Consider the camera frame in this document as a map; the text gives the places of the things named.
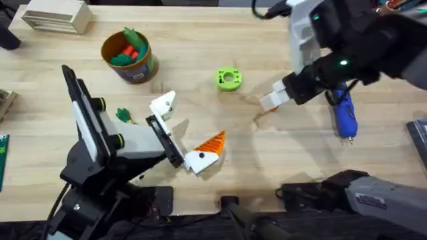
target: wooden table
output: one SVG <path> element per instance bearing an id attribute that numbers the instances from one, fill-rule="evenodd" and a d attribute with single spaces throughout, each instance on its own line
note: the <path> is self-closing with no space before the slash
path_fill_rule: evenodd
<path id="1" fill-rule="evenodd" d="M 258 99 L 291 72 L 286 20 L 259 21 L 239 8 L 91 7 L 93 21 L 80 36 L 34 31 L 20 18 L 24 8 L 10 26 L 22 47 L 0 49 L 1 88 L 19 94 L 0 125 L 11 134 L 0 221 L 46 218 L 64 184 L 59 173 L 77 131 L 61 64 L 73 68 L 93 96 L 105 98 L 112 118 L 127 107 L 145 124 L 149 102 L 176 91 L 168 125 L 186 149 L 227 131 L 221 161 L 199 177 L 163 161 L 139 183 L 173 186 L 175 214 L 213 213 L 222 195 L 238 195 L 251 209 L 281 210 L 274 196 L 281 183 L 320 180 L 344 169 L 427 186 L 404 126 L 427 115 L 427 93 L 404 81 L 384 77 L 353 91 L 359 122 L 353 145 L 335 136 L 323 96 L 261 114 Z M 148 83 L 125 84 L 101 59 L 103 41 L 125 26 L 145 34 L 159 59 Z M 216 70 L 227 66 L 244 76 L 233 93 L 218 91 L 214 82 Z"/>

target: white box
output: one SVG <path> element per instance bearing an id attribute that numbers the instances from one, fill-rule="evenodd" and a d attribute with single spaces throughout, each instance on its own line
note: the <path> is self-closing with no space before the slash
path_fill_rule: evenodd
<path id="1" fill-rule="evenodd" d="M 83 34 L 92 17 L 84 1 L 31 0 L 22 19 L 34 30 Z"/>

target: green donut toy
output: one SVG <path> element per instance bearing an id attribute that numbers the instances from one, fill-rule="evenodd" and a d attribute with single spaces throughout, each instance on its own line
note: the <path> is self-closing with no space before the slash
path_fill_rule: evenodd
<path id="1" fill-rule="evenodd" d="M 242 81 L 242 74 L 234 67 L 222 67 L 216 73 L 216 84 L 222 91 L 235 91 Z"/>

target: cable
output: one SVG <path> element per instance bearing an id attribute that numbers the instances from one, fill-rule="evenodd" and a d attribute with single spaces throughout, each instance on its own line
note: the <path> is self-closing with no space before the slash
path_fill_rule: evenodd
<path id="1" fill-rule="evenodd" d="M 242 231 L 242 229 L 240 228 L 239 222 L 238 220 L 234 217 L 233 213 L 230 210 L 227 210 L 228 214 L 230 215 L 230 218 L 232 219 L 232 222 L 234 224 L 234 228 L 236 229 L 236 231 L 238 232 L 239 235 L 239 239 L 240 240 L 245 240 L 245 233 Z"/>
<path id="2" fill-rule="evenodd" d="M 265 15 L 262 15 L 260 12 L 256 10 L 256 2 L 257 0 L 252 0 L 251 9 L 252 14 L 254 14 L 255 17 L 258 19 L 273 19 L 274 17 L 277 17 L 278 15 L 281 15 L 282 17 L 287 17 L 291 14 L 292 8 L 286 4 L 286 0 L 282 0 L 278 3 L 276 3 L 273 7 L 270 7 Z"/>
<path id="3" fill-rule="evenodd" d="M 340 98 L 337 100 L 335 99 L 333 100 L 329 94 L 329 91 L 325 91 L 326 100 L 331 106 L 338 106 L 347 97 L 347 94 L 356 86 L 356 84 L 358 84 L 358 82 L 359 82 L 359 79 L 353 80 L 352 83 L 344 89 Z"/>
<path id="4" fill-rule="evenodd" d="M 142 227 L 142 228 L 146 228 L 146 229 L 162 229 L 162 228 L 176 228 L 176 227 L 187 227 L 196 223 L 199 223 L 201 221 L 205 221 L 208 219 L 211 219 L 213 217 L 218 216 L 220 213 L 215 213 L 212 215 L 208 215 L 205 217 L 200 217 L 199 219 L 193 220 L 193 221 L 188 221 L 187 223 L 182 223 L 182 224 L 163 224 L 163 225 L 143 225 L 143 224 L 139 224 L 138 227 Z"/>
<path id="5" fill-rule="evenodd" d="M 43 232 L 41 234 L 40 240 L 46 240 L 47 231 L 49 230 L 49 221 L 52 219 L 53 215 L 55 214 L 56 209 L 58 208 L 59 202 L 64 197 L 65 192 L 68 190 L 68 187 L 69 187 L 69 183 L 66 183 L 64 185 L 64 188 L 62 188 L 61 192 L 59 193 L 58 197 L 56 198 L 55 203 L 53 204 L 52 209 L 51 209 L 49 215 L 47 216 L 46 225 L 45 225 L 45 227 L 43 229 Z"/>

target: red object in cup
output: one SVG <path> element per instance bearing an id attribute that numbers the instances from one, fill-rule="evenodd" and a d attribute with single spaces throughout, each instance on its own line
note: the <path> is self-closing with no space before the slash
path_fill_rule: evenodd
<path id="1" fill-rule="evenodd" d="M 134 51 L 133 53 L 132 53 L 132 59 L 135 61 L 137 58 L 138 58 L 138 52 L 137 51 Z"/>
<path id="2" fill-rule="evenodd" d="M 132 47 L 132 45 L 126 46 L 125 50 L 123 50 L 121 53 L 124 55 L 128 55 L 129 57 L 132 57 L 132 53 L 135 51 L 135 49 Z"/>

